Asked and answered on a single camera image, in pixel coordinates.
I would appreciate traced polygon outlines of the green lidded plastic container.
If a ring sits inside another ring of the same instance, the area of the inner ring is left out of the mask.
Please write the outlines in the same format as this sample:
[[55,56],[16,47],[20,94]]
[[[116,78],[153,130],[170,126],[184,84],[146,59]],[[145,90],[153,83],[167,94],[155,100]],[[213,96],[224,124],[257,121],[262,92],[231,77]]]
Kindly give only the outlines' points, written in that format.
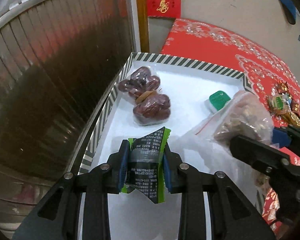
[[226,92],[219,90],[209,96],[209,98],[204,102],[207,109],[215,114],[217,111],[221,110],[231,98],[226,94]]

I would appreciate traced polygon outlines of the wooden door frame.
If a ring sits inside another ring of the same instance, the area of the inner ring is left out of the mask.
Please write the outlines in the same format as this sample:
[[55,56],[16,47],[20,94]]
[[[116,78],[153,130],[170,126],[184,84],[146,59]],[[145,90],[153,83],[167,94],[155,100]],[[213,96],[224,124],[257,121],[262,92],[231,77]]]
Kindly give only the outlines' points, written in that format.
[[138,13],[140,47],[142,52],[149,53],[149,29],[147,15],[147,0],[136,0]]

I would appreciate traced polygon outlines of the green peanut snack bag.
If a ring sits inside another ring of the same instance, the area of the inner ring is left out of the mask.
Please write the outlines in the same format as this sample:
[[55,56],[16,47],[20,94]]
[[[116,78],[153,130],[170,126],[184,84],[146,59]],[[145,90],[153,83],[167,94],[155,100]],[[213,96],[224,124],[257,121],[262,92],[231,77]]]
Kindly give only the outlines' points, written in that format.
[[268,96],[268,105],[274,115],[285,115],[290,112],[290,106],[283,95]]

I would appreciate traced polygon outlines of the blue hanging cloth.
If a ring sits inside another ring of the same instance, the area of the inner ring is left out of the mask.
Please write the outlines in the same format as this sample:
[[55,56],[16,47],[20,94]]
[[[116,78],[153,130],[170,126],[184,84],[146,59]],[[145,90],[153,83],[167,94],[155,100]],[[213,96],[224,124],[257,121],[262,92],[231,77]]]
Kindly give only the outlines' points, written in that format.
[[296,24],[296,7],[292,0],[279,0],[289,24]]

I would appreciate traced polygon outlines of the red gold snack packet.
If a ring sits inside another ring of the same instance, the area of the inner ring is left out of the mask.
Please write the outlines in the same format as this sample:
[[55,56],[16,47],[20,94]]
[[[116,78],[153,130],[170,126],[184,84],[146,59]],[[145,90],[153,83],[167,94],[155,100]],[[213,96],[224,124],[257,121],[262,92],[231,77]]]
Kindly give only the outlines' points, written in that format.
[[300,104],[296,100],[292,100],[290,103],[290,109],[298,118],[300,118]]

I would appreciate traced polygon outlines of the gold foil snack packet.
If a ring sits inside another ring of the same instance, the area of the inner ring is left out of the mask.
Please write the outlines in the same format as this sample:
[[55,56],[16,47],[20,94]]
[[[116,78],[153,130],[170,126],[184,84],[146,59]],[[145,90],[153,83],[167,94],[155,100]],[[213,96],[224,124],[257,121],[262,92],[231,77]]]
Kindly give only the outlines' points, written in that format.
[[281,118],[283,118],[289,125],[300,128],[300,118],[295,113],[288,111],[281,115]]

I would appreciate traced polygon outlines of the red floral tablecloth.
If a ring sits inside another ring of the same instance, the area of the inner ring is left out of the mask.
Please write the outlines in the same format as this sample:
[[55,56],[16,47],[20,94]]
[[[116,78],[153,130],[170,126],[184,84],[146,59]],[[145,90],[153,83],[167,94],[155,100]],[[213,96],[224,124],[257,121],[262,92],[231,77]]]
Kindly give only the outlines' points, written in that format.
[[300,85],[284,61],[261,45],[232,31],[204,22],[178,18],[161,49],[162,54],[191,58],[243,72],[259,100],[277,94],[278,82],[300,104]]

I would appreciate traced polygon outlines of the bag of red dates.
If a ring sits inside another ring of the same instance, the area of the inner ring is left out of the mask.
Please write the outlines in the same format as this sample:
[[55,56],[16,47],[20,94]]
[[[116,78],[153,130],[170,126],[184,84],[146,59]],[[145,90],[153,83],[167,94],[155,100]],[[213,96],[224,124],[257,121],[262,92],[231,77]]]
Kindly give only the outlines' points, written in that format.
[[161,79],[151,67],[142,66],[117,85],[134,103],[134,120],[141,126],[165,122],[171,115],[168,95],[161,92]]

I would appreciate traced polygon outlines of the green black snack packet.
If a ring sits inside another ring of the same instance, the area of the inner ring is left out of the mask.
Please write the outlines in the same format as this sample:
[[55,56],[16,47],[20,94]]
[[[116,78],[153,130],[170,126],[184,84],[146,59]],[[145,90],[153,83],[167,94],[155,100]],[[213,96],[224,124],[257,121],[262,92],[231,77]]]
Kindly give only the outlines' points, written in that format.
[[123,193],[138,190],[154,204],[165,201],[164,149],[171,130],[162,127],[141,138],[129,138],[129,155]]

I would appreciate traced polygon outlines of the clear bag of nuts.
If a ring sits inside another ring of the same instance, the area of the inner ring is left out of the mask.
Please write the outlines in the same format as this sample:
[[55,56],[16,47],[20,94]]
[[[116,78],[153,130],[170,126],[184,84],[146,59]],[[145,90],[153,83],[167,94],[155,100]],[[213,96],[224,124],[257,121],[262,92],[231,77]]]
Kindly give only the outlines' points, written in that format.
[[225,172],[240,189],[254,187],[253,170],[235,159],[230,140],[237,135],[270,145],[274,124],[270,113],[251,92],[240,90],[214,115],[177,140],[185,161],[198,170]]

